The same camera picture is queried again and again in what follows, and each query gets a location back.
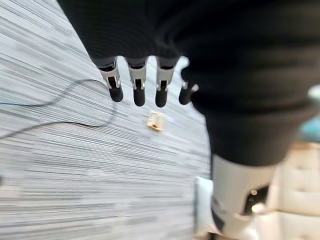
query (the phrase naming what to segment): gray striped carpet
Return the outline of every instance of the gray striped carpet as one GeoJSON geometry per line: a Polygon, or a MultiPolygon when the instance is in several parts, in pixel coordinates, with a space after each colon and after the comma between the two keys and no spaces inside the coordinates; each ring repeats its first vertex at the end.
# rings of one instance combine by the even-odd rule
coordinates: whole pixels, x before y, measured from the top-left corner
{"type": "MultiPolygon", "coordinates": [[[[136,107],[118,59],[124,99],[94,82],[43,107],[0,105],[0,240],[189,240],[195,176],[209,174],[204,119],[179,104],[181,59],[166,107],[157,109],[156,61],[149,58],[146,104],[136,107]],[[147,127],[150,111],[164,130],[147,127]]],[[[0,1],[0,102],[50,101],[71,83],[102,77],[52,0],[0,1]]]]}

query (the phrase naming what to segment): black cable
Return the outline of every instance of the black cable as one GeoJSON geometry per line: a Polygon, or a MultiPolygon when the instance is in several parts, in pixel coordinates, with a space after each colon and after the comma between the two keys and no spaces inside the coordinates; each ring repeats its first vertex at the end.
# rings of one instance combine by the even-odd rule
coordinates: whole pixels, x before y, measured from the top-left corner
{"type": "MultiPolygon", "coordinates": [[[[80,85],[84,82],[96,82],[96,83],[102,85],[104,88],[106,88],[106,86],[98,80],[81,79],[81,80],[77,80],[77,81],[71,83],[59,96],[57,96],[53,100],[45,102],[45,103],[21,104],[21,103],[11,103],[11,102],[0,102],[0,105],[20,106],[20,107],[29,107],[29,108],[30,107],[45,107],[45,106],[53,105],[53,104],[57,103],[60,99],[62,99],[66,94],[68,94],[75,86],[80,85]]],[[[90,124],[80,123],[80,122],[76,122],[76,121],[52,121],[52,122],[46,122],[46,123],[41,123],[41,124],[25,127],[25,128],[18,130],[18,131],[10,132],[8,134],[0,136],[0,140],[6,139],[9,137],[13,137],[17,134],[24,133],[24,132],[32,130],[32,129],[37,129],[37,128],[40,128],[43,126],[50,126],[50,125],[54,125],[54,124],[74,124],[74,125],[80,125],[80,126],[89,127],[89,128],[102,128],[102,127],[106,127],[114,120],[114,118],[116,116],[115,115],[116,112],[117,112],[117,105],[113,102],[111,116],[103,124],[90,125],[90,124]]]]}

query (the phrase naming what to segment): black sleeve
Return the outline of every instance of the black sleeve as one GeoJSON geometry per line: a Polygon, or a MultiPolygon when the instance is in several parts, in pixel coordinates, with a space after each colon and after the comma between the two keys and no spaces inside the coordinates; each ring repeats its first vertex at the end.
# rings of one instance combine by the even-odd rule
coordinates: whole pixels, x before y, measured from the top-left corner
{"type": "Polygon", "coordinates": [[[313,0],[58,0],[92,61],[175,58],[198,84],[211,151],[229,161],[281,161],[319,110],[320,3],[313,0]]]}

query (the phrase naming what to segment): white cushion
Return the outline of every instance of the white cushion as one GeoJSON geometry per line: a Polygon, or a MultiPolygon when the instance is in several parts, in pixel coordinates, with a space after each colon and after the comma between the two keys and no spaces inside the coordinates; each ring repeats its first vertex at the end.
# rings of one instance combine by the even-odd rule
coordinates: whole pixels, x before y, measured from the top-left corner
{"type": "Polygon", "coordinates": [[[241,240],[320,240],[319,144],[296,144],[276,170],[267,206],[241,240]]]}

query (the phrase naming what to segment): robotic hand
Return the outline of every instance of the robotic hand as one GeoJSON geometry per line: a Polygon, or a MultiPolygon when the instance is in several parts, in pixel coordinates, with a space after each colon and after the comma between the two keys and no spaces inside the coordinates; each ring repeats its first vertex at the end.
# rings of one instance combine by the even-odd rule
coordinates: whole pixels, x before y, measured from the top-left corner
{"type": "Polygon", "coordinates": [[[237,238],[263,203],[300,125],[319,111],[318,4],[305,1],[58,0],[111,98],[123,98],[116,56],[145,102],[146,59],[157,56],[163,107],[179,56],[189,58],[179,101],[206,118],[217,228],[237,238]]]}

